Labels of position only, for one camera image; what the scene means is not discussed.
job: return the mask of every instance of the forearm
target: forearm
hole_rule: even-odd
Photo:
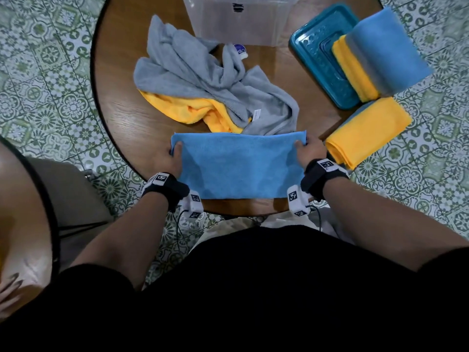
[[[143,283],[163,234],[168,201],[149,192],[120,219],[100,233],[72,263],[94,263],[115,269],[134,287]]]
[[[323,194],[357,245],[417,270],[469,242],[432,218],[371,193],[345,178],[326,182]]]

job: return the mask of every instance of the folded towel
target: folded towel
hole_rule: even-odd
[[[202,199],[285,198],[299,184],[303,169],[294,143],[306,143],[306,131],[284,135],[175,133],[182,141],[179,180]]]
[[[345,35],[341,36],[332,45],[332,53],[337,59],[342,70],[347,76],[350,85],[355,89],[361,102],[368,102],[379,98],[378,90],[373,85],[355,55],[350,51],[345,41]]]
[[[232,44],[223,47],[223,66],[209,53],[212,47],[155,15],[148,31],[149,58],[138,59],[135,85],[151,94],[219,101],[247,135],[295,131],[296,101],[273,85],[259,66],[246,72]],[[256,110],[261,110],[260,116],[251,122]]]
[[[432,73],[389,7],[360,21],[345,41],[382,97],[404,91]]]
[[[185,99],[150,94],[140,90],[143,97],[166,116],[182,123],[203,120],[212,132],[241,133],[243,129],[231,121],[226,107],[213,99]]]
[[[349,169],[355,169],[412,122],[410,115],[393,98],[365,104],[351,117],[325,140],[335,161],[345,163]]]

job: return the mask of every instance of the yellow microfiber towel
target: yellow microfiber towel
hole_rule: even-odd
[[[361,102],[368,102],[379,98],[379,92],[373,85],[362,65],[350,50],[345,41],[345,35],[341,36],[332,45],[332,53],[337,59],[350,84],[355,89]]]
[[[140,91],[143,97],[166,116],[182,123],[203,120],[212,132],[241,133],[231,121],[225,105],[212,99],[184,99]]]
[[[412,122],[410,115],[393,98],[379,99],[352,116],[325,140],[337,164],[345,163],[349,169],[355,169]]]

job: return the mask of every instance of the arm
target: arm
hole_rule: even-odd
[[[319,139],[296,143],[298,161],[306,168],[313,159],[326,157]],[[369,192],[345,179],[324,185],[323,195],[356,244],[409,269],[418,270],[438,255],[469,242],[425,214]]]
[[[158,153],[155,172],[181,175],[182,143]],[[163,194],[149,192],[120,219],[92,240],[72,263],[72,266],[93,263],[112,268],[130,279],[134,287],[141,285],[154,259],[163,235],[168,201]]]

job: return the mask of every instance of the green and white tile floor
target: green and white tile floor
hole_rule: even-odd
[[[143,181],[113,147],[91,93],[91,39],[104,1],[0,0],[0,133],[24,155],[92,169],[93,185],[119,215],[138,200]],[[469,238],[469,0],[381,3],[401,18],[434,74],[396,95],[412,124],[353,178]],[[181,219],[176,235],[169,214],[147,281],[219,220]]]

